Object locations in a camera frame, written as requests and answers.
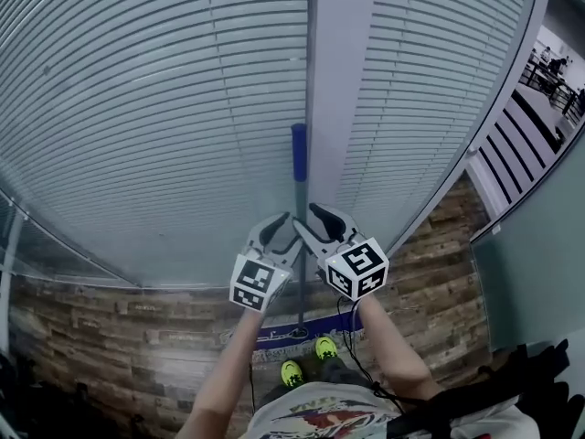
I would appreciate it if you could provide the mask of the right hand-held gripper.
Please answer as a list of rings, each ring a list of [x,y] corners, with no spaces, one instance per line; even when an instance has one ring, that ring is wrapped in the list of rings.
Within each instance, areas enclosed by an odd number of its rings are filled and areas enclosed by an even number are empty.
[[[329,205],[312,202],[309,210],[323,224],[330,241],[324,241],[305,223],[292,219],[295,232],[315,257],[325,257],[319,262],[324,272],[324,282],[351,301],[359,301],[376,292],[387,282],[389,259],[374,238],[362,240],[336,250],[335,242],[351,241],[358,233],[354,219]]]

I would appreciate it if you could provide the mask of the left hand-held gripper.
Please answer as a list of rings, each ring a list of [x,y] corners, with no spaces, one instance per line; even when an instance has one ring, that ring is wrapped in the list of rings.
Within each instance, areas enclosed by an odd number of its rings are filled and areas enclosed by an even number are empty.
[[[238,254],[231,275],[231,303],[265,312],[293,278],[293,265],[303,249],[301,239],[292,239],[281,251],[265,251],[289,216],[289,212],[277,213],[251,228],[249,246]]]

